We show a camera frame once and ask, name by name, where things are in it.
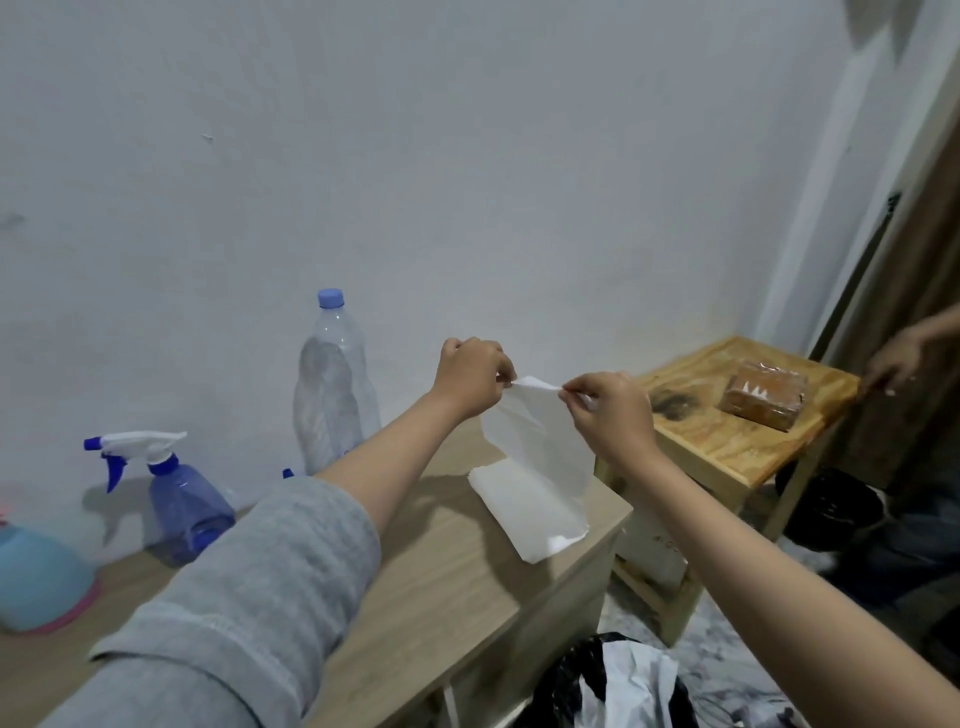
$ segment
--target white paper towel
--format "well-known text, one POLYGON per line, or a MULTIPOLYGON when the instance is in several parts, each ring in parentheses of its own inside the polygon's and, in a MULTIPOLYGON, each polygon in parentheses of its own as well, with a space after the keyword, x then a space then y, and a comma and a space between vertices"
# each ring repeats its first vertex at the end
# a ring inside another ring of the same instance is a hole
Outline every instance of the white paper towel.
POLYGON ((630 640, 604 643, 603 667, 604 700, 580 678, 573 728, 673 728, 669 706, 679 666, 666 652, 630 640))
POLYGON ((507 459, 468 476, 530 564, 575 544, 588 530, 584 492, 593 476, 593 453, 559 391, 533 376, 504 390, 500 403, 480 416, 480 425, 507 459))

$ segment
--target spray bottle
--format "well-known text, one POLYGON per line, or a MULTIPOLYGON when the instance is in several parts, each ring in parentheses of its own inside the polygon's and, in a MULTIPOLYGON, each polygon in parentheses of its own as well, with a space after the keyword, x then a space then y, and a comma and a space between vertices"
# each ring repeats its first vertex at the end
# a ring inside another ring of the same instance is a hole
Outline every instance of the spray bottle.
POLYGON ((85 450, 100 450, 107 460, 110 493, 133 457, 142 457, 154 479, 150 502, 163 531, 165 549, 178 564, 187 564, 236 523, 229 503, 196 469, 173 453, 186 432, 119 432, 84 440, 85 450))

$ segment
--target pink rim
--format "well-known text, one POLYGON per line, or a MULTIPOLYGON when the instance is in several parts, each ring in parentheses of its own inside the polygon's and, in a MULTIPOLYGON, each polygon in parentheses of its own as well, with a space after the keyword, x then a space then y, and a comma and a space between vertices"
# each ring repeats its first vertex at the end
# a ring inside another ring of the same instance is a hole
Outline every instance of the pink rim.
POLYGON ((84 598, 82 598, 80 601, 74 604, 69 612, 67 612, 66 614, 60 617, 57 617, 51 622, 47 622, 46 624, 43 624, 42 626, 37 627, 36 629, 31 629, 28 632, 21 632, 20 634, 49 635, 51 632, 54 632, 60 629, 61 627, 69 624, 74 619, 79 617, 88 606, 90 606, 94 601, 96 601, 98 596, 100 596, 100 580, 94 579, 93 585, 84 595, 84 598))

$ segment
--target blue bottle cap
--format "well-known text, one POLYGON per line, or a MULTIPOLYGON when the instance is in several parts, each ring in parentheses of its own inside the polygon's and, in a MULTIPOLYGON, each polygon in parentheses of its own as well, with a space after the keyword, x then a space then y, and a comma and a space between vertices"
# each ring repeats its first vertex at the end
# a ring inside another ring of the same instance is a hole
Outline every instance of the blue bottle cap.
POLYGON ((340 308, 344 304, 344 292, 339 288, 321 288, 317 301, 320 308, 340 308))

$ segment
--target forearm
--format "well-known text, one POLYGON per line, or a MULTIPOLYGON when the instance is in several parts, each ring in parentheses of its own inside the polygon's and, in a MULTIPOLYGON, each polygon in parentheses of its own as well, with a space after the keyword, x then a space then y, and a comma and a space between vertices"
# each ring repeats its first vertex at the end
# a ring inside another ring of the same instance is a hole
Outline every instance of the forearm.
POLYGON ((960 336, 960 303, 955 303, 938 314, 922 319, 905 331, 916 336, 922 344, 960 336))
POLYGON ((94 646, 111 664, 50 725, 129 725, 137 704, 144 725, 233 725, 246 711, 261 725, 299 724, 379 558, 370 519, 340 488, 282 481, 94 646))
POLYGON ((724 615, 816 728, 947 726, 960 693, 665 457, 626 472, 724 615))
POLYGON ((407 491, 459 422, 454 403, 428 393, 315 477, 353 496, 383 533, 407 491))

